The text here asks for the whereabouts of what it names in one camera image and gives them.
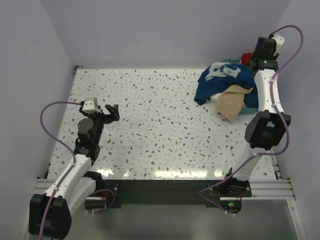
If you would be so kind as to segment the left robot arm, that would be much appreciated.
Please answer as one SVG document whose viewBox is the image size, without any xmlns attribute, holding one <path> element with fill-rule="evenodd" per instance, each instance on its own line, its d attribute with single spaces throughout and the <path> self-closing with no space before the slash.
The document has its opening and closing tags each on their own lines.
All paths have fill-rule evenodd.
<svg viewBox="0 0 320 240">
<path fill-rule="evenodd" d="M 28 232 L 40 239 L 65 239 L 73 215 L 87 197 L 111 196 L 111 202 L 100 210 L 101 213 L 111 208 L 116 200 L 116 193 L 104 187 L 102 175 L 90 168 L 101 149 L 99 142 L 104 125 L 120 119 L 119 106 L 107 104 L 104 113 L 95 98 L 84 100 L 78 106 L 85 118 L 77 125 L 74 149 L 67 147 L 71 153 L 70 162 L 44 193 L 34 194 L 29 202 Z"/>
</svg>

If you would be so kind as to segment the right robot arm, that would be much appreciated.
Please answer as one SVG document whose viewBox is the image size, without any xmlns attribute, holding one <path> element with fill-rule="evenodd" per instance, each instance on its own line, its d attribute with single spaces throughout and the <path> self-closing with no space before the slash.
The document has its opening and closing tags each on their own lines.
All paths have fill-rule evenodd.
<svg viewBox="0 0 320 240">
<path fill-rule="evenodd" d="M 257 88 L 258 112 L 245 129 L 246 146 L 235 169 L 230 169 L 224 182 L 213 189 L 220 197 L 252 196 L 249 180 L 254 168 L 288 132 L 291 116 L 284 113 L 280 103 L 276 75 L 284 42 L 278 34 L 260 37 L 247 63 Z"/>
</svg>

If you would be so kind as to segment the blue printed t shirt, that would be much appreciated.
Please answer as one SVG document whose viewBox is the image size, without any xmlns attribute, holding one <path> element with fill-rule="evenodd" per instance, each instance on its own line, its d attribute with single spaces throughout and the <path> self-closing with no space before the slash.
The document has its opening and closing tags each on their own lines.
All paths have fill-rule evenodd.
<svg viewBox="0 0 320 240">
<path fill-rule="evenodd" d="M 232 85 L 238 85 L 245 90 L 252 90 L 244 97 L 248 108 L 259 106 L 258 90 L 250 69 L 243 64 L 215 62 L 211 64 L 198 79 L 194 101 L 203 105 L 215 94 L 221 94 Z"/>
</svg>

